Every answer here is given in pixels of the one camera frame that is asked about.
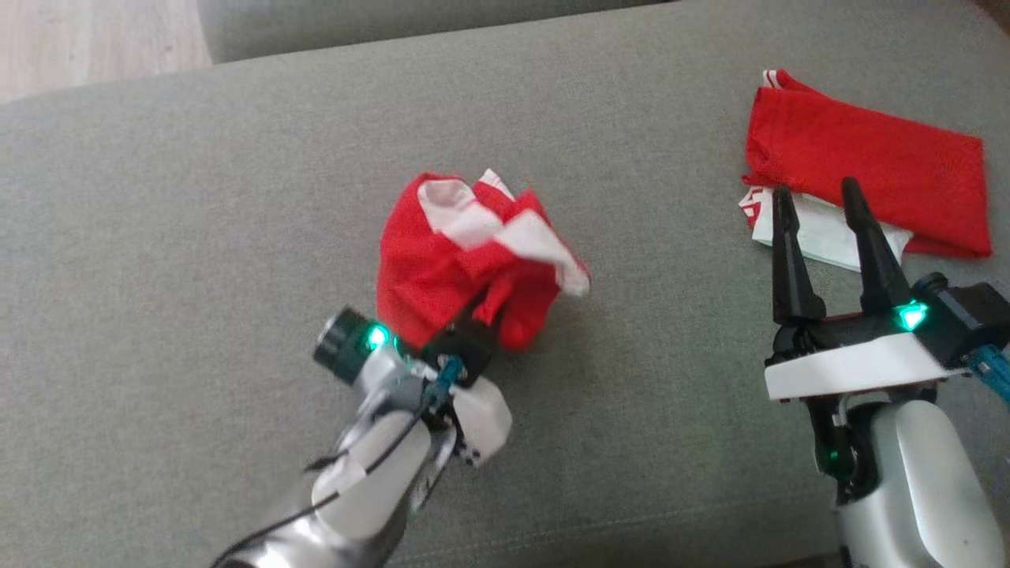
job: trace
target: black cable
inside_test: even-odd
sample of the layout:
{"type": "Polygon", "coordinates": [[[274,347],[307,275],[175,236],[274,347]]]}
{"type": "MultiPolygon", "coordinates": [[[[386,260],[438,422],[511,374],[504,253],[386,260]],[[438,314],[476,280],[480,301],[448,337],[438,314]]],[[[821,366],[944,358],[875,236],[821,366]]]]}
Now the black cable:
{"type": "MultiPolygon", "coordinates": [[[[400,434],[397,435],[396,439],[393,440],[393,443],[390,444],[388,448],[386,448],[385,450],[383,450],[383,453],[380,454],[378,458],[376,458],[376,461],[372,462],[372,465],[370,465],[369,467],[365,468],[365,475],[371,474],[379,466],[381,466],[383,464],[383,462],[385,462],[391,455],[393,455],[393,452],[395,452],[396,449],[400,446],[400,444],[407,438],[407,436],[410,435],[410,432],[412,430],[414,430],[414,427],[417,424],[417,422],[419,422],[421,420],[421,416],[423,416],[423,415],[424,415],[424,408],[418,410],[414,414],[414,416],[411,418],[410,422],[408,422],[407,425],[405,425],[403,428],[403,430],[400,431],[400,434]]],[[[344,451],[336,454],[335,456],[333,456],[331,459],[333,460],[333,462],[335,462],[336,460],[338,460],[341,457],[343,457],[344,455],[346,455],[346,453],[347,453],[347,451],[344,450],[344,451]]],[[[322,499],[320,499],[319,502],[317,502],[317,503],[315,503],[315,504],[313,504],[311,506],[305,507],[302,510],[300,510],[300,511],[298,511],[298,512],[296,512],[296,513],[294,513],[294,514],[292,514],[290,516],[286,516],[286,517],[282,518],[281,520],[278,520],[277,523],[274,523],[273,525],[270,525],[269,527],[265,527],[265,528],[260,529],[259,531],[257,531],[255,533],[248,534],[247,536],[245,536],[245,537],[241,538],[240,540],[236,541],[234,544],[232,544],[228,548],[224,549],[224,552],[222,552],[221,554],[219,554],[217,556],[217,558],[214,559],[214,562],[211,563],[210,568],[218,568],[218,566],[220,566],[221,563],[224,562],[225,560],[227,560],[227,558],[229,556],[231,556],[232,554],[234,554],[234,553],[242,550],[243,548],[246,548],[247,546],[249,546],[254,542],[256,542],[256,541],[258,541],[258,540],[266,537],[267,535],[273,533],[274,531],[277,531],[278,529],[280,529],[280,528],[282,528],[282,527],[284,527],[286,525],[290,525],[290,524],[294,523],[295,520],[298,520],[299,518],[303,517],[303,516],[306,516],[306,515],[309,515],[309,514],[312,514],[312,513],[316,512],[320,508],[322,508],[322,507],[328,505],[329,503],[335,501],[339,496],[340,496],[340,493],[338,491],[333,491],[332,493],[330,493],[330,494],[326,495],[325,497],[323,497],[322,499]]]]}

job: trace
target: red and white cloth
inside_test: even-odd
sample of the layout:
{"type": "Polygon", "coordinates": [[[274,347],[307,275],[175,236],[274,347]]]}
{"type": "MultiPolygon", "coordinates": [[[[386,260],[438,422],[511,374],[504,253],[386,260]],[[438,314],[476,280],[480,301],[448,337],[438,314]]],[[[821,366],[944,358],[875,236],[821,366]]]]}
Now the red and white cloth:
{"type": "Polygon", "coordinates": [[[765,72],[754,97],[746,159],[740,208],[756,241],[771,240],[771,207],[762,207],[769,191],[788,185],[807,194],[797,200],[804,255],[858,270],[839,208],[841,180],[852,176],[899,260],[902,249],[992,254],[978,137],[831,99],[780,69],[765,72]]]}
{"type": "Polygon", "coordinates": [[[562,292],[589,291],[589,272],[554,232],[530,189],[512,195],[488,170],[473,187],[425,173],[404,189],[380,245],[379,317],[423,347],[484,296],[474,318],[505,349],[529,346],[562,292]]]}

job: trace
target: gray fabric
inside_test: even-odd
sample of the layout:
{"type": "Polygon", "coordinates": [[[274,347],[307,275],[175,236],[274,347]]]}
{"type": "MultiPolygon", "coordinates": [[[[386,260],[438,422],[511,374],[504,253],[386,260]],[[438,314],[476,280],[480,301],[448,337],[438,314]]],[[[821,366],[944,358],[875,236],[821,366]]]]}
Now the gray fabric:
{"type": "Polygon", "coordinates": [[[669,0],[198,0],[214,63],[669,0]]]}
{"type": "MultiPolygon", "coordinates": [[[[996,254],[910,255],[1010,290],[1010,40],[979,10],[681,2],[352,45],[0,109],[0,550],[200,566],[354,410],[311,361],[373,306],[419,171],[540,192],[593,271],[489,372],[515,424],[451,468],[395,566],[753,566],[834,546],[802,406],[769,402],[769,250],[736,208],[761,70],[986,141],[996,254]]],[[[830,309],[855,274],[811,263],[830,309]]],[[[940,396],[1010,519],[1010,413],[940,396]]]]}

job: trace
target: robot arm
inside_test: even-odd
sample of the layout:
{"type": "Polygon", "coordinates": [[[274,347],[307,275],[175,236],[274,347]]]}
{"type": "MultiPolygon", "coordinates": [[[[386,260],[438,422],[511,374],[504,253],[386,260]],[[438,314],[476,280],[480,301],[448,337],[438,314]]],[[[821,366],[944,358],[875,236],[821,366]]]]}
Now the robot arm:
{"type": "Polygon", "coordinates": [[[766,361],[769,396],[806,403],[817,468],[837,482],[846,566],[1003,566],[985,491],[933,402],[939,380],[969,369],[1000,384],[1010,303],[988,284],[948,288],[936,274],[909,287],[854,179],[844,180],[842,195],[858,245],[863,310],[827,317],[807,277],[789,190],[775,193],[773,312],[781,328],[766,361]],[[853,403],[867,393],[886,401],[853,403]]]}
{"type": "Polygon", "coordinates": [[[350,309],[327,322],[314,359],[361,404],[332,456],[283,495],[277,519],[213,568],[372,568],[399,544],[453,455],[479,466],[505,444],[512,415],[480,376],[489,337],[453,326],[414,358],[382,324],[350,309]]]}

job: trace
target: white stripe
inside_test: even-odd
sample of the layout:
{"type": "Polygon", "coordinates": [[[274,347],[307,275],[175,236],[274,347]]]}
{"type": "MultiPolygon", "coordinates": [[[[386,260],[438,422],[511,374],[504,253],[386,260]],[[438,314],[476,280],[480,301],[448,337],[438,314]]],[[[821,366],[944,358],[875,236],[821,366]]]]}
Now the white stripe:
{"type": "Polygon", "coordinates": [[[432,232],[441,232],[463,250],[484,245],[502,221],[460,180],[431,180],[417,188],[417,201],[432,232]]]}
{"type": "Polygon", "coordinates": [[[554,265],[554,278],[564,292],[581,296],[589,291],[589,276],[536,212],[526,210],[513,217],[495,241],[521,259],[554,265]]]}
{"type": "Polygon", "coordinates": [[[484,175],[481,176],[481,179],[477,181],[484,182],[502,192],[502,195],[508,197],[509,201],[515,201],[515,196],[512,195],[511,191],[509,191],[508,186],[505,185],[505,182],[503,182],[502,179],[498,177],[498,174],[494,173],[491,168],[488,168],[488,170],[484,172],[484,175]]]}

